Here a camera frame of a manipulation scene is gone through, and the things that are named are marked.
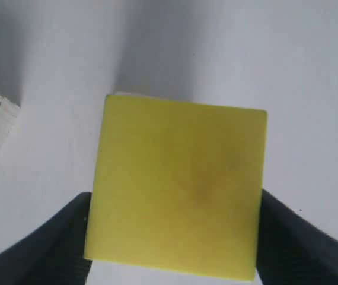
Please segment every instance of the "yellow foam block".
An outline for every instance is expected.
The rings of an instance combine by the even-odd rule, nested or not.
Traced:
[[[107,96],[84,257],[252,280],[266,121]]]

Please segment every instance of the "white backdrop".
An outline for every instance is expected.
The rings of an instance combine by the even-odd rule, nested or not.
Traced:
[[[264,187],[338,239],[338,1],[0,0],[0,251],[92,190],[113,90],[268,110]],[[88,284],[158,281],[238,284],[102,262]]]

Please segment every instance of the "yellow square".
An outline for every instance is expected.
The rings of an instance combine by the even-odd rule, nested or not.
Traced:
[[[253,280],[266,121],[107,96],[84,257]]]

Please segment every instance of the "white table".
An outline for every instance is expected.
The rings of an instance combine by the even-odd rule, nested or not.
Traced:
[[[0,0],[0,251],[92,190],[112,90],[268,110],[264,187],[338,239],[338,2],[173,2]],[[88,284],[158,280],[238,284],[102,262]]]

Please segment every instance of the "yellow square block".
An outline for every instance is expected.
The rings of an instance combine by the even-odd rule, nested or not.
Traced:
[[[252,280],[266,112],[107,96],[84,257]]]

